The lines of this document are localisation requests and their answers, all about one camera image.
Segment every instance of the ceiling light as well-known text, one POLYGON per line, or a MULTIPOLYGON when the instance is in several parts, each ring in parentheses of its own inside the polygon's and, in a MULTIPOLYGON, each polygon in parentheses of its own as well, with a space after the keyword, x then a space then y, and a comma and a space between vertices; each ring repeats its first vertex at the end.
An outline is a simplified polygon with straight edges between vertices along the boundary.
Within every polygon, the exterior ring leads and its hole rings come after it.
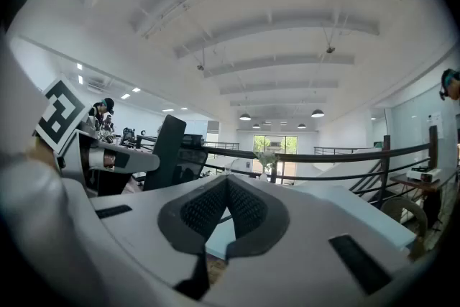
POLYGON ((244 113, 239 117, 239 120, 251 120, 251 116, 248 113, 244 113))
POLYGON ((313 111, 313 113, 311 113, 311 116, 312 116, 312 118, 321 118, 322 116, 324 116, 324 113, 323 113, 322 110, 316 109, 316 110, 313 111))

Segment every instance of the black rubber pad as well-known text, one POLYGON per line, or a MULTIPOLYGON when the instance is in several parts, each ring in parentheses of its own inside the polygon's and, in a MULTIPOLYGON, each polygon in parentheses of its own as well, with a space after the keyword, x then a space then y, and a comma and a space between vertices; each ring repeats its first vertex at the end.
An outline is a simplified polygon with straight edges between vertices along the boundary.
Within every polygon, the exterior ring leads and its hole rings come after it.
POLYGON ((120 205, 115 207, 109 207, 107 209, 96 210, 96 215, 100 219, 105 219, 128 211, 132 211, 132 209, 128 205, 120 205))
POLYGON ((332 238, 329 243, 366 294, 373 294, 391 281, 391 277, 348 234, 332 238))

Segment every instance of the window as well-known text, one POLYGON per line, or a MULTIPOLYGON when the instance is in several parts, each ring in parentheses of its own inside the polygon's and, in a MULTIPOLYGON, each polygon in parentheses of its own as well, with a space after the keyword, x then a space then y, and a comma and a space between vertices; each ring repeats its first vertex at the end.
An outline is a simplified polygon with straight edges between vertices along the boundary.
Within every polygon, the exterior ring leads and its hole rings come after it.
MULTIPOLYGON (((296 136, 254 136, 254 151, 258 152, 273 152, 277 154, 297 154, 297 137, 296 136)), ((295 176, 295 162, 279 162, 277 164, 278 175, 295 176)), ((252 171, 262 173, 262 165, 259 160, 253 159, 252 171)), ((277 178, 278 184, 293 184, 292 179, 277 178)))

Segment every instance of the person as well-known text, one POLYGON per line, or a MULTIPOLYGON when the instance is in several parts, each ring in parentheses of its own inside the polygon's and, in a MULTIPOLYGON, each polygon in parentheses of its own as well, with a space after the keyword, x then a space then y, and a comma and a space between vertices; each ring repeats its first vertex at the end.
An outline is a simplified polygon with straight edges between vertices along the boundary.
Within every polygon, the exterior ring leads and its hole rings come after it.
POLYGON ((460 73, 453 69, 446 69, 441 76, 441 91, 439 96, 444 100, 450 97, 452 100, 460 98, 460 73))
POLYGON ((90 116, 94 116, 98 121, 98 126, 96 127, 99 130, 99 127, 102 127, 102 122, 104 120, 104 114, 108 111, 111 115, 114 114, 114 101, 107 97, 101 102, 95 103, 91 110, 89 111, 90 116))
POLYGON ((102 129, 105 129, 106 131, 110 131, 110 133, 115 132, 114 123, 112 123, 112 115, 109 114, 106 117, 106 120, 103 121, 102 129))

